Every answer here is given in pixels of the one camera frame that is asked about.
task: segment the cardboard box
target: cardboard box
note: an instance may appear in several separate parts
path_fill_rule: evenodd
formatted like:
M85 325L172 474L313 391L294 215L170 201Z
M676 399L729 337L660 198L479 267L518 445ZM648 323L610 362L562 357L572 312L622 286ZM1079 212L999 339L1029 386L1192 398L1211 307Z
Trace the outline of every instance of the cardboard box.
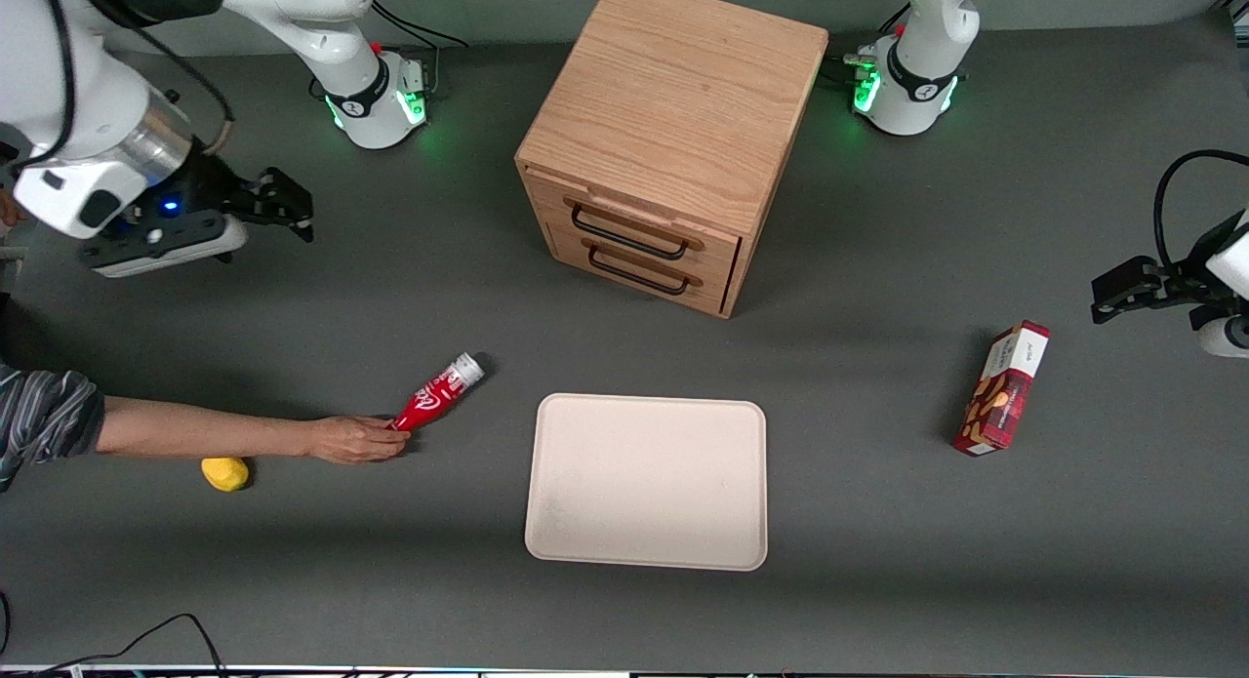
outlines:
M993 340L972 403L963 412L955 450L978 457L1010 447L1048 343L1049 330L1027 321Z

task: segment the wooden cabinet top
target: wooden cabinet top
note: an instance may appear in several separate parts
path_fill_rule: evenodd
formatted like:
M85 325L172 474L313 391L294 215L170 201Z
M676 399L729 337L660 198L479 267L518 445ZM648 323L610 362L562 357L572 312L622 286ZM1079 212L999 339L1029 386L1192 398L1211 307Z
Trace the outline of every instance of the wooden cabinet top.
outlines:
M714 0L601 0L517 159L753 235L828 34Z

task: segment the black drawer handle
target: black drawer handle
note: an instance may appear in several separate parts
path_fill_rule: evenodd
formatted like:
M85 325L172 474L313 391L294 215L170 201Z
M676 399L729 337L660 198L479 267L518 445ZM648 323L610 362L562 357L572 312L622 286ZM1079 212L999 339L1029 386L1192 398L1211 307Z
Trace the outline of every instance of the black drawer handle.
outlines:
M642 278L641 275L629 273L628 270L620 270L616 268L615 266L607 266L602 261L595 258L595 255L597 255L597 252L598 252L597 246L590 246L590 266L593 266L597 270L606 270L606 272L611 275L620 275L621 278L638 283L638 286L651 287L652 291L664 292L664 295L669 296L679 296L682 292L686 292L687 287L689 287L689 278L682 278L681 287L668 287L664 286L664 283L656 283L654 281L651 281L651 278Z
M581 221L581 204L576 204L576 206L572 207L572 225L573 227L581 230L582 232L590 232L591 235L596 235L596 237L607 238L611 242L621 243L622 246L629 247L631 250L647 252L648 255L656 256L656 258L662 258L664 261L677 261L682 256L686 256L686 248L689 246L689 242L682 238L681 247L678 247L677 251L666 252L663 250L657 250L656 247L648 246L648 243L642 243L634 241L633 238L622 237L616 232L608 232L607 230L595 227L593 225L586 225L585 221Z

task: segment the green led light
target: green led light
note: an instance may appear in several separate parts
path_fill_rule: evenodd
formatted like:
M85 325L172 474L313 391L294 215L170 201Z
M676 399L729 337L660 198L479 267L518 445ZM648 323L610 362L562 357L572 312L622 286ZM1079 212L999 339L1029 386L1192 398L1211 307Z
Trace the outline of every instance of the green led light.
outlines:
M330 96L325 96L325 105L330 109L330 114L333 115L333 126L342 130L342 119L338 119L338 110L333 109L333 104L330 101Z
M407 115L407 121L410 121L412 126L425 122L423 95L420 95L420 92L395 91L395 100L398 101L400 107L403 109L403 114Z
M854 107L862 114L868 114L876 101L876 92L881 90L881 75L872 70L868 77L859 81L854 89Z
M945 101L940 104L942 112L949 110L949 104L954 99L954 87L958 87L958 75L954 75L953 81L949 82L949 91L945 91Z

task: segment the cable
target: cable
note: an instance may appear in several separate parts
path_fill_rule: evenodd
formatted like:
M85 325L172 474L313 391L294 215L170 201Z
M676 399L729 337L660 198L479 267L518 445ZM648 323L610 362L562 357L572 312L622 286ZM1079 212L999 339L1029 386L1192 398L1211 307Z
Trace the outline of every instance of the cable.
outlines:
M400 21L400 24L408 25L411 29L420 29L421 32L433 34L435 37L447 39L450 42L456 42L460 44L460 46L468 47L468 42L463 41L463 39L452 37L451 34L438 32L437 29L421 27L418 24L415 24L415 21L403 20L402 16L397 16L393 11L386 10L386 6L377 0L373 0L373 10L377 11L378 15L391 16L391 19Z
M0 639L0 656L9 648L9 631L12 628L12 611L9 607L9 596L0 591L0 609L4 611L4 638Z
M392 24L396 29L402 30L403 34L408 34L411 35L411 37L417 37L420 39L420 41L423 41L425 46L431 47L431 50L436 50L436 47L438 47L438 44L432 42L430 41L430 39L413 32L413 30L410 29L410 25L406 25L405 21L397 19L397 16L391 15L391 12L382 10L382 7L378 7L377 2L373 2L373 11L377 12L381 19L390 21L390 24Z
M112 2L109 2L109 0L91 0L91 4L96 6L96 10L104 11L104 15L107 16L109 20L120 21L120 24L125 25L126 29L130 29L131 32L139 34L139 37L142 37L145 42L151 44L156 51L161 51L162 55L169 56L169 60L172 60L174 65L177 65L179 69L182 69L184 74L195 79L195 81L199 82L205 91L209 91L209 95L212 96L214 100L217 100L222 117L221 127L217 130L217 136L212 140L212 144L209 145L209 149L204 150L206 155L217 154L219 150L226 145L226 141L230 140L230 132L234 130L234 122L236 120L234 109L230 107L230 100L226 100L225 92L214 86L212 81L209 81L206 75L200 74L200 70L189 64L187 60L176 55L176 52L170 50L169 46L165 46L165 42L161 42L160 39L152 37L151 34L147 34L146 30L144 30L144 25L140 24L140 21L135 21L134 16L131 16L129 11L117 10L117 7L112 6Z
M1249 155L1229 152L1229 150L1193 150L1193 152L1175 159L1167 169L1167 172L1163 172L1162 179L1158 181L1158 192L1154 194L1154 243L1158 247L1159 261L1162 261L1163 267L1173 278L1175 277L1175 263L1173 263L1167 251L1167 238L1163 237L1163 201L1167 199L1167 187L1170 185L1172 177L1184 164L1193 161L1193 159L1223 159L1223 161L1249 166Z
M842 77L838 77L837 75L827 72L823 65L821 65L821 67L816 70L816 75L818 79L823 79L823 81L827 81L829 87L833 87L833 90L838 91L847 90L847 86L851 82L848 81L847 77L844 77L844 75L842 75Z
M204 624L200 624L200 618L197 618L194 614L191 614L191 612L182 612L182 613L175 614L174 617L170 617L165 622L161 622L160 624L157 624L157 626L152 627L151 629L144 632L142 634L139 634L137 637L135 637L129 644L126 644L126 648L121 649L117 653L97 653L97 654L84 656L81 658L75 658L75 659L71 659L71 661L66 661L64 663L57 663L56 666L52 666L51 668L45 668L42 671L35 672L34 676L32 676L32 678L45 678L46 676L50 676L52 673L57 673L57 671L64 671L64 669L66 669L66 668L69 668L71 666L77 666L80 663L86 663L86 662L90 662L90 661L101 661L101 659L117 658L120 656L124 656L126 652L129 652L130 649L135 648L135 646L137 646L139 642L142 642L147 637L155 634L157 631L164 629L165 626L171 624L171 623L174 623L177 619L182 619L184 617L187 618L187 619L190 619L191 622L194 622L196 629L200 629L200 637L204 638L204 643L209 648L209 656L212 657L212 666L217 669L219 678L227 678L226 667L225 667L224 663L221 663L221 656L217 653L217 647L214 646L212 638L209 637L207 631L204 629Z
M14 162L9 167L9 172L12 172L12 176L17 176L17 172L21 172L22 167L27 167L32 162L44 162L52 159L59 150L65 147L65 142L70 141L70 135L74 131L74 111L77 107L77 100L75 96L74 51L70 46L70 27L65 21L65 10L61 6L61 0L47 0L47 6L52 11L52 24L56 25L56 41L61 47L61 79L65 86L61 131L56 135L56 141L52 141L52 145L44 154L31 155L25 161Z
M904 6L902 6L902 10L894 11L893 16L891 16L891 19L884 20L884 24L881 25L881 27L877 30L877 32L879 32L879 34L888 32L889 27L893 27L893 24L896 24L896 21L902 20L902 15L906 15L906 12L908 10L911 10L911 1L907 1L907 4L904 4Z
M441 82L441 79L442 79L442 74L441 74L441 69L442 69L442 47L438 46L438 44L430 41L430 39L423 37L422 35L413 32L413 30L411 30L410 27L407 27L407 25L403 24L403 21L401 19L397 19L397 16L390 15L390 12L385 11L385 7L380 7L377 5L377 2L373 2L373 11L377 12L381 19L383 19L386 21L390 21L390 24L392 24L395 29L401 30L401 32L403 32L403 34L411 35L411 37L420 39L421 42L425 42L425 46L428 46L428 47L431 47L431 50L433 50L433 82L430 84L428 92L430 92L430 95L433 95L433 92L437 92L438 91L438 82Z

